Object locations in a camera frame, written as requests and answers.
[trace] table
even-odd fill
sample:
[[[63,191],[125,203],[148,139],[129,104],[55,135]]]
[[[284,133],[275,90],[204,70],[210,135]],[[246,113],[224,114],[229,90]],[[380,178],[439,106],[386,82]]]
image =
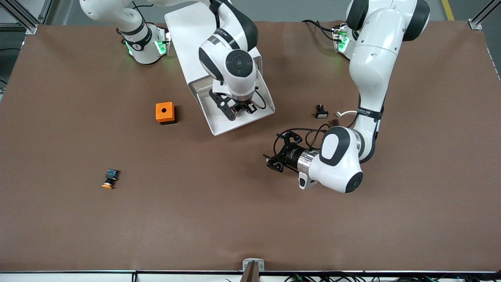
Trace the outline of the table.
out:
[[[265,166],[275,133],[356,109],[349,62],[304,23],[258,22],[276,113],[213,137],[175,52],[113,26],[39,26],[0,103],[0,269],[498,270],[501,84],[484,35],[430,22],[402,45],[351,194]],[[179,123],[155,121],[158,102]],[[341,119],[341,125],[351,122]],[[101,188],[109,168],[115,190]]]

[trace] gray floor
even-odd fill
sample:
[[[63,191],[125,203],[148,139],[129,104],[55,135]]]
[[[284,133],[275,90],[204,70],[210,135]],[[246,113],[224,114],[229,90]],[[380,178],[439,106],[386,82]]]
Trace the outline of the gray floor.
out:
[[[305,19],[332,21],[344,20],[350,0],[232,0],[235,7],[254,21],[299,22]],[[446,20],[441,0],[427,0],[431,8],[431,20]],[[488,0],[450,0],[454,15],[458,20],[468,19],[478,13]],[[137,5],[147,5],[146,0],[136,0]],[[172,7],[140,8],[149,22],[161,23],[163,16],[188,4]],[[501,65],[501,8],[482,24],[494,61]],[[78,0],[59,0],[52,8],[48,23],[53,25],[104,25],[88,18],[80,8]],[[0,49],[20,48],[23,33],[0,32]],[[0,51],[0,78],[8,81],[17,58],[16,50]]]
[[[458,21],[474,18],[489,2],[490,0],[449,0],[454,19]],[[482,21],[482,32],[485,33],[490,55],[499,72],[501,71],[501,6],[494,9]]]

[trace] metal clamp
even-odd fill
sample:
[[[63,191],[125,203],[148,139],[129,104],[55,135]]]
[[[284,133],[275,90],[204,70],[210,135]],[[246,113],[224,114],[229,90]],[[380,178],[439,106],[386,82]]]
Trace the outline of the metal clamp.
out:
[[[247,268],[247,265],[250,262],[255,261],[257,263],[257,267],[259,269],[259,272],[265,271],[265,260],[261,258],[246,258],[242,261],[242,271],[245,271]]]

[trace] metal bracket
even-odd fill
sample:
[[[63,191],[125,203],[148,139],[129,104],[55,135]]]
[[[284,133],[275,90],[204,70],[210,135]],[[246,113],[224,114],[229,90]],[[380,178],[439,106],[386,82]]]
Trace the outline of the metal bracket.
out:
[[[242,271],[245,271],[248,263],[255,261],[258,265],[259,272],[265,271],[265,260],[260,258],[246,258],[242,261]]]
[[[35,29],[33,30],[26,30],[26,35],[34,35],[37,33],[38,25],[35,25]]]
[[[473,30],[481,30],[482,29],[482,25],[480,23],[478,23],[478,25],[475,25],[473,22],[472,19],[468,19],[468,24],[470,25],[470,28],[473,29]]]

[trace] black label band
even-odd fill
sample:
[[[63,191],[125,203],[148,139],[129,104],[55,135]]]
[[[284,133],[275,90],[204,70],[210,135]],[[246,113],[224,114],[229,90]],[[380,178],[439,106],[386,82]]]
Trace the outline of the black label band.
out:
[[[148,26],[146,28],[148,29],[148,33],[143,39],[139,40],[138,42],[132,42],[128,40],[125,41],[135,51],[143,51],[144,46],[146,46],[146,44],[148,44],[151,40],[153,33],[151,32],[151,29]]]
[[[235,41],[235,39],[233,38],[233,36],[231,36],[226,30],[224,30],[224,29],[216,29],[216,31],[214,32],[214,34],[217,34],[217,35],[221,36],[226,42],[228,42],[229,46],[232,49],[240,49],[240,46]]]
[[[118,31],[120,31],[120,34],[122,34],[122,35],[136,35],[136,34],[138,34],[141,30],[143,30],[144,25],[145,25],[145,22],[144,22],[144,21],[142,21],[142,22],[141,22],[141,25],[140,25],[138,28],[134,29],[133,31],[128,31],[128,32],[126,32],[126,31],[121,31],[121,30],[119,30],[118,28],[117,28],[117,30],[118,30]]]
[[[371,117],[375,120],[380,120],[383,117],[383,112],[378,112],[378,111],[372,111],[364,108],[358,108],[357,110],[358,114],[364,115]]]

